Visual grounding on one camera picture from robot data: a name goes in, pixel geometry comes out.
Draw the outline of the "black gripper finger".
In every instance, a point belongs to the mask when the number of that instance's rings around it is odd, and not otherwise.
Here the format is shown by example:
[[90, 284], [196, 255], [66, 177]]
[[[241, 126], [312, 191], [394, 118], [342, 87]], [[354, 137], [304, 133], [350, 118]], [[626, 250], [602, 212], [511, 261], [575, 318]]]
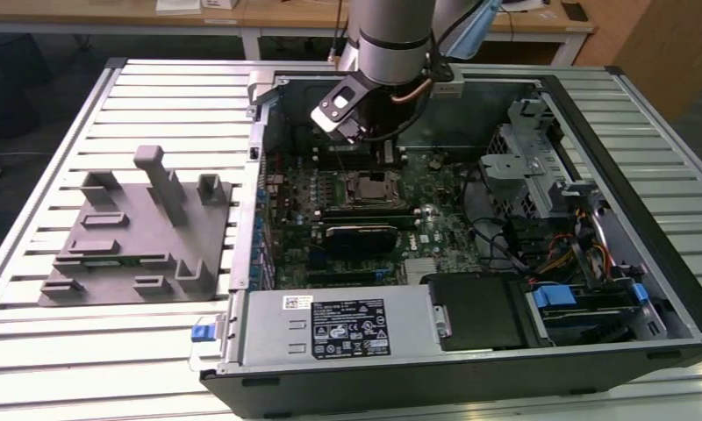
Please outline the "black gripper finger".
[[388, 139], [372, 143], [370, 146], [370, 153], [372, 155], [370, 178], [375, 182], [382, 182], [384, 180], [386, 172], [391, 169], [396, 169], [398, 166], [395, 141]]

